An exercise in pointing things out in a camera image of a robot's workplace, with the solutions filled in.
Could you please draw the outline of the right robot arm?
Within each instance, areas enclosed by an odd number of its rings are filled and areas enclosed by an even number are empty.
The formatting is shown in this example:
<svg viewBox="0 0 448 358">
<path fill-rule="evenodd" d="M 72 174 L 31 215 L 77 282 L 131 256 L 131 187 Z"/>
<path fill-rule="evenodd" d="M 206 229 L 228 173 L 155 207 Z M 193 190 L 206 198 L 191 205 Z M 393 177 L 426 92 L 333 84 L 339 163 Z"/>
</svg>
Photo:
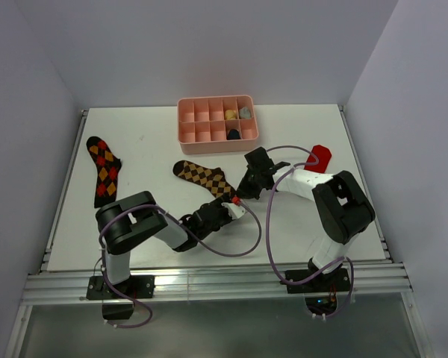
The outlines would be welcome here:
<svg viewBox="0 0 448 358">
<path fill-rule="evenodd" d="M 265 245 L 268 260 L 276 276 L 289 286 L 310 286 L 318 291 L 327 289 L 334 281 L 334 273 L 342 268 L 355 238 L 363 233 L 376 218 L 375 210 L 351 172 L 323 174 L 304 169 L 316 166 L 318 156 L 304 148 L 302 151 L 314 158 L 312 163 L 274 163 L 268 150 L 258 147 L 245 154 L 247 170 L 237 188 L 242 199 L 258 199 L 262 190 L 269 190 L 265 216 Z M 273 199 L 277 192 L 287 192 L 312 201 L 325 232 L 316 254 L 309 260 L 308 276 L 291 281 L 281 275 L 273 259 L 270 243 L 270 219 Z"/>
</svg>

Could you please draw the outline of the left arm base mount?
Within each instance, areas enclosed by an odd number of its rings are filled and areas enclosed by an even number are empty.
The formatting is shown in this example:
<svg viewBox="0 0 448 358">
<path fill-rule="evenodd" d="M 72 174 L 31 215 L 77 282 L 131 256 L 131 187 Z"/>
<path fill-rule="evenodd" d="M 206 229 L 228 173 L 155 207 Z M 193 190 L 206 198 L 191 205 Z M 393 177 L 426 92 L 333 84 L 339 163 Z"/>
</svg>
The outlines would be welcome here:
<svg viewBox="0 0 448 358">
<path fill-rule="evenodd" d="M 154 295 L 155 277 L 153 275 L 130 276 L 129 279 L 114 285 L 114 288 L 133 299 L 152 298 Z M 89 279 L 86 299 L 88 301 L 109 301 L 122 299 L 105 282 L 102 276 Z M 125 321 L 134 313 L 135 303 L 102 304 L 102 316 L 111 321 Z"/>
</svg>

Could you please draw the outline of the brown yellow argyle sock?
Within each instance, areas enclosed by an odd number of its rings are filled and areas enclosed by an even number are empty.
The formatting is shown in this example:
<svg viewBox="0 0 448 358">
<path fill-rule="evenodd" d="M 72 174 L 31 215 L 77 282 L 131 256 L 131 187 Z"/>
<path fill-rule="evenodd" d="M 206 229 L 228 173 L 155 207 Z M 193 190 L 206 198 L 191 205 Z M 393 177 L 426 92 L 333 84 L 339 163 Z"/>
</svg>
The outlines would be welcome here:
<svg viewBox="0 0 448 358">
<path fill-rule="evenodd" d="M 230 202 L 236 196 L 236 190 L 226 180 L 220 167 L 209 169 L 188 160 L 179 160 L 174 164 L 172 173 L 177 178 L 206 189 L 215 198 Z"/>
</svg>

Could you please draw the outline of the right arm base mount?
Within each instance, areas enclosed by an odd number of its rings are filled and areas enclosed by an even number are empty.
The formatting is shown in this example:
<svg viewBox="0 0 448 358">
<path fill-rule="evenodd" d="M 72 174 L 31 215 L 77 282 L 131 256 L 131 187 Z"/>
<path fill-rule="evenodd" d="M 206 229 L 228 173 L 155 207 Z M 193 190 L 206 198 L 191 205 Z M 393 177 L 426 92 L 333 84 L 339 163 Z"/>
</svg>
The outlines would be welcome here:
<svg viewBox="0 0 448 358">
<path fill-rule="evenodd" d="M 353 290 L 353 278 L 348 270 L 339 266 L 329 274 L 319 274 L 300 286 L 285 284 L 287 294 L 305 295 L 305 305 L 316 315 L 330 315 L 338 309 L 337 295 Z"/>
</svg>

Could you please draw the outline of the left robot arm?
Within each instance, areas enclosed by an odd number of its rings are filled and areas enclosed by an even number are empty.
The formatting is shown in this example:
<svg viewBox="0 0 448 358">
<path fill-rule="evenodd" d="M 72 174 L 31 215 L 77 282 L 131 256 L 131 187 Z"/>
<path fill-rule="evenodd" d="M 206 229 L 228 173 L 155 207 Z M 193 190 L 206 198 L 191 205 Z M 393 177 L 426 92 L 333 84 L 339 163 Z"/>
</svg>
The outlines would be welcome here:
<svg viewBox="0 0 448 358">
<path fill-rule="evenodd" d="M 189 251 L 242 215 L 234 202 L 217 198 L 194 213 L 173 219 L 148 191 L 103 206 L 96 213 L 96 221 L 104 277 L 90 278 L 87 299 L 109 300 L 125 295 L 134 299 L 152 298 L 155 277 L 131 274 L 133 249 L 147 239 L 156 238 L 175 252 Z"/>
</svg>

